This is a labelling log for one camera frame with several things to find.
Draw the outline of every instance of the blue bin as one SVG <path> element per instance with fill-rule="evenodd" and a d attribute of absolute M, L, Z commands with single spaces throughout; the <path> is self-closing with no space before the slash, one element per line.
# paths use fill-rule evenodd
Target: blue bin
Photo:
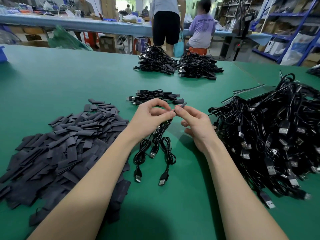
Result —
<path fill-rule="evenodd" d="M 8 61 L 6 54 L 3 51 L 4 48 L 4 46 L 0 46 L 0 63 Z"/>

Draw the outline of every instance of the purple t-shirt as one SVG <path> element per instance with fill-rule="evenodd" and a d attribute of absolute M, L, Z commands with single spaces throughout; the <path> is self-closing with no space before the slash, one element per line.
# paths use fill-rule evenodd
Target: purple t-shirt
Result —
<path fill-rule="evenodd" d="M 195 16 L 189 31 L 193 36 L 189 39 L 189 45 L 193 48 L 208 48 L 210 46 L 211 36 L 216 31 L 214 18 L 209 14 Z"/>

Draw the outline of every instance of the black hair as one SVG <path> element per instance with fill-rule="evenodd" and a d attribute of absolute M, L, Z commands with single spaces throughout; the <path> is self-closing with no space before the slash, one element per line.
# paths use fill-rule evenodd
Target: black hair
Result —
<path fill-rule="evenodd" d="M 210 0 L 201 0 L 199 1 L 199 7 L 202 8 L 206 13 L 210 11 L 211 1 Z"/>

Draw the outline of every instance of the blue plastic bag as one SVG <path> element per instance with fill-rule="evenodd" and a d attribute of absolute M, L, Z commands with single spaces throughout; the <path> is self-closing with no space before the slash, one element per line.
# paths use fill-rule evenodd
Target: blue plastic bag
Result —
<path fill-rule="evenodd" d="M 179 41 L 173 47 L 174 57 L 180 58 L 184 52 L 183 34 L 180 32 Z"/>

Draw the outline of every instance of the red stool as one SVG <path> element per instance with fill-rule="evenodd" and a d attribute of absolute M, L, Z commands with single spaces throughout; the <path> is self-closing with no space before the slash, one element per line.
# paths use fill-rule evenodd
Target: red stool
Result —
<path fill-rule="evenodd" d="M 205 56 L 207 54 L 207 49 L 204 48 L 193 48 L 189 47 L 190 52 L 197 53 L 198 55 Z"/>
<path fill-rule="evenodd" d="M 151 40 L 149 38 L 148 39 L 148 44 L 151 45 Z M 134 38 L 134 42 L 133 42 L 133 46 L 132 46 L 132 54 L 136 55 L 137 51 L 136 51 L 136 43 L 138 42 L 138 38 Z"/>
<path fill-rule="evenodd" d="M 94 42 L 94 36 L 92 32 L 88 32 L 88 37 L 86 37 L 86 32 L 83 32 L 83 37 L 84 37 L 84 42 L 85 44 L 89 44 L 90 46 L 94 46 L 95 44 L 99 43 L 99 36 L 98 33 L 97 34 L 97 40 L 96 42 Z"/>

